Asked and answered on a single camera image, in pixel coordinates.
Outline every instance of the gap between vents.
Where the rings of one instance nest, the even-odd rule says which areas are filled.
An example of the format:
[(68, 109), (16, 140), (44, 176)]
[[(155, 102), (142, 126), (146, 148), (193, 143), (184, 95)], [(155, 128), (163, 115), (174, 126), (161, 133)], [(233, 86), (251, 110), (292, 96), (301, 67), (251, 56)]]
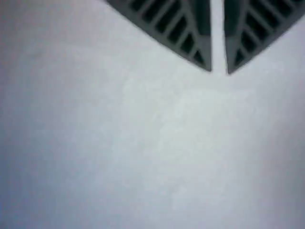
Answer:
[(210, 0), (210, 10), (213, 72), (220, 75), (226, 75), (224, 1)]

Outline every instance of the white wall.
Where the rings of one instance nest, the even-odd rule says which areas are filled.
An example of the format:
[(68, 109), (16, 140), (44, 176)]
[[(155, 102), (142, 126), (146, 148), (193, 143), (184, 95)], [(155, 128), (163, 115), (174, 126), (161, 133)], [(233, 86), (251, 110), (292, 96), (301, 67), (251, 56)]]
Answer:
[(96, 0), (0, 3), (8, 229), (302, 229), (305, 20), (225, 76)]

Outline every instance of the white surface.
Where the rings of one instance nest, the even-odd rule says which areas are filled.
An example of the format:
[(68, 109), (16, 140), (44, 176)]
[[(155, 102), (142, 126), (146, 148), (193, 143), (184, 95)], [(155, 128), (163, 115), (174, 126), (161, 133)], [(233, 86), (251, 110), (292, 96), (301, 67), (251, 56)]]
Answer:
[(8, 229), (302, 229), (305, 21), (225, 77), (104, 2), (1, 2)]

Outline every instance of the white ceiling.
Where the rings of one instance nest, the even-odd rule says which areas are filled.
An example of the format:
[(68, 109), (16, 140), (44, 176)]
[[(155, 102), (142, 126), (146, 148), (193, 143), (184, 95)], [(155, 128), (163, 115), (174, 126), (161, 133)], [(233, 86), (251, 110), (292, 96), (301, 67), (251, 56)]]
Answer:
[(232, 77), (96, 0), (0, 3), (8, 229), (302, 229), (305, 20)]

